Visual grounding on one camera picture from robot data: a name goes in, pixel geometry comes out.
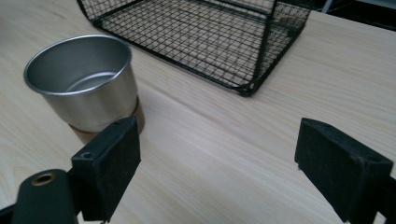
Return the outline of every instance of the wooden table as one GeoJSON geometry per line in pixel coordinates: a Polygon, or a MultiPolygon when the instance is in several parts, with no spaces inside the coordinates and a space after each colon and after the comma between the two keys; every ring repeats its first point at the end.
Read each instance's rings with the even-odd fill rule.
{"type": "MultiPolygon", "coordinates": [[[[25,85],[24,66],[48,45],[98,33],[75,1],[0,1],[0,207],[26,177],[70,169],[83,146],[25,85]]],[[[393,32],[313,12],[251,98],[132,50],[142,163],[112,223],[341,223],[293,161],[302,117],[396,161],[393,32]]]]}

